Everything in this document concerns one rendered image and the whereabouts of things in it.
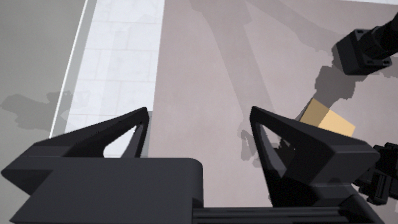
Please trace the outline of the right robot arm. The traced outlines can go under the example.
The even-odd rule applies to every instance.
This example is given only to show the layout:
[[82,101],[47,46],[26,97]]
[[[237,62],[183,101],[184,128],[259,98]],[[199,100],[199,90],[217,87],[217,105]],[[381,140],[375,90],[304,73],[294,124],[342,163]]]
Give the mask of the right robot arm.
[[[390,56],[398,53],[398,12],[382,27],[355,29],[349,36],[360,68],[387,68],[392,65]],[[398,155],[389,197],[398,200]]]

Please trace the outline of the tan square mat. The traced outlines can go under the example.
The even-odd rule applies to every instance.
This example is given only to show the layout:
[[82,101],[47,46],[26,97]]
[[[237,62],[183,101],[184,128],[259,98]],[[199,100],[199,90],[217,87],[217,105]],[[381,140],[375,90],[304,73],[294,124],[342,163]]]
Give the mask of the tan square mat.
[[354,125],[314,98],[311,99],[299,121],[346,136],[352,136],[355,129]]

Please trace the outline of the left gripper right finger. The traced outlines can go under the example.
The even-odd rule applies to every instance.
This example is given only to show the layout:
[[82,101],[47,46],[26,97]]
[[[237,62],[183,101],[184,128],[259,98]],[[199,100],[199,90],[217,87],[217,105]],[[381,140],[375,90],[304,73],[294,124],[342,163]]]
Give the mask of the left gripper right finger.
[[[273,207],[292,207],[313,185],[352,184],[381,157],[365,141],[257,106],[252,106],[249,120]],[[288,168],[263,125],[294,146],[296,155]]]

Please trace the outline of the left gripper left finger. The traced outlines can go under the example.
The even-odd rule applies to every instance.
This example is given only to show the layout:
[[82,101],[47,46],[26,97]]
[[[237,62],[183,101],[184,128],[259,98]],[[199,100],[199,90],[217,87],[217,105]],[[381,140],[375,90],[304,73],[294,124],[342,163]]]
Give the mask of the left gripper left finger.
[[147,107],[141,107],[119,117],[36,142],[21,155],[104,157],[106,146],[137,125],[120,158],[140,158],[149,119]]

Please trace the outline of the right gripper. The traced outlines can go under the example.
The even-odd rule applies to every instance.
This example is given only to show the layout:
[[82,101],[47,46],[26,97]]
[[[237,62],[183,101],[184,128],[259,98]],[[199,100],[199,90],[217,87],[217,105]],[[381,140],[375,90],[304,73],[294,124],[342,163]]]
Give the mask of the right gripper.
[[386,205],[398,155],[398,144],[387,142],[384,147],[374,145],[373,148],[380,153],[380,159],[352,184],[359,187],[359,193],[368,196],[367,202],[376,206]]

